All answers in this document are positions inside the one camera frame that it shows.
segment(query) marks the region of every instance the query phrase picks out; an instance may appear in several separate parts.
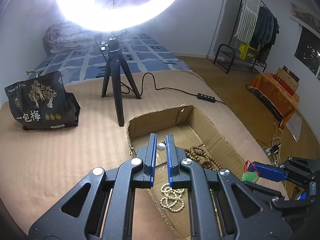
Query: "window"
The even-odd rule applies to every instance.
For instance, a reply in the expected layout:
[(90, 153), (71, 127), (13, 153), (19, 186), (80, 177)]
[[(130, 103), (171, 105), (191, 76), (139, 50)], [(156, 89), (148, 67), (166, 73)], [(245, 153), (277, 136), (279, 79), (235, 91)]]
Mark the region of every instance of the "window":
[(307, 28), (302, 27), (294, 56), (316, 75), (320, 65), (320, 39)]

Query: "tripod leg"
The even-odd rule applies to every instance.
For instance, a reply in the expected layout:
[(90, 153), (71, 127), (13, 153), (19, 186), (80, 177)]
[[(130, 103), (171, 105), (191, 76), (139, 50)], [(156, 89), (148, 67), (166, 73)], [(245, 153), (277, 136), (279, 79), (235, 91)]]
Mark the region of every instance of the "tripod leg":
[(102, 98), (106, 96), (110, 75), (111, 75), (111, 68), (110, 68), (110, 60), (108, 58), (106, 63), (106, 70), (104, 71), (103, 87), (102, 87), (102, 94), (101, 94)]
[(125, 61), (125, 59), (123, 57), (120, 60), (121, 60), (121, 66), (122, 66), (123, 72), (124, 72), (125, 76), (127, 77), (128, 81), (129, 81), (129, 84), (130, 84), (133, 92), (136, 95), (136, 98), (137, 99), (141, 99), (141, 96), (140, 96), (139, 91), (137, 89), (137, 86), (136, 86), (136, 84), (134, 82), (134, 79), (133, 79), (133, 76), (131, 74), (131, 71), (129, 69), (128, 63)]
[(110, 61), (113, 97), (115, 98), (116, 113), (119, 126), (124, 126), (124, 115), (122, 106), (121, 80), (120, 80), (120, 61)]

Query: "striped towel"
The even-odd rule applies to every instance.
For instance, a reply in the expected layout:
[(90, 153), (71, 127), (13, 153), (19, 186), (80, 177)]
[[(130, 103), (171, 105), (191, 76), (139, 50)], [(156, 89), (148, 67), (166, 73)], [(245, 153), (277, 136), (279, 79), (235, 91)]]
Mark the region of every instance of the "striped towel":
[(249, 44), (258, 20), (261, 0), (243, 0), (238, 29), (234, 35)]

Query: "blue checkered bedsheet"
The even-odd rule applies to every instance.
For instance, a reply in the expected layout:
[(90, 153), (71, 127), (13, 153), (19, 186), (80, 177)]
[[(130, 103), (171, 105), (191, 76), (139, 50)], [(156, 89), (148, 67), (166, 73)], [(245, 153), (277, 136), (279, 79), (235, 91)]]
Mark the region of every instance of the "blue checkered bedsheet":
[[(170, 51), (146, 34), (128, 34), (120, 40), (124, 58), (132, 73), (157, 70), (190, 70)], [(96, 45), (69, 49), (48, 56), (37, 68), (38, 75), (59, 70), (64, 85), (104, 76), (105, 59)]]

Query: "small table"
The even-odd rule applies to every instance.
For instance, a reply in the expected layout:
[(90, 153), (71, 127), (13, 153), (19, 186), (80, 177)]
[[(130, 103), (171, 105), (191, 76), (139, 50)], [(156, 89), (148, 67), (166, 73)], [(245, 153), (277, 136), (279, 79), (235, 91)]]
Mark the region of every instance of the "small table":
[(260, 73), (249, 85), (248, 88), (257, 89), (262, 93), (283, 116), (280, 123), (280, 130), (295, 113), (300, 97), (294, 93), (293, 96), (273, 78), (272, 73)]

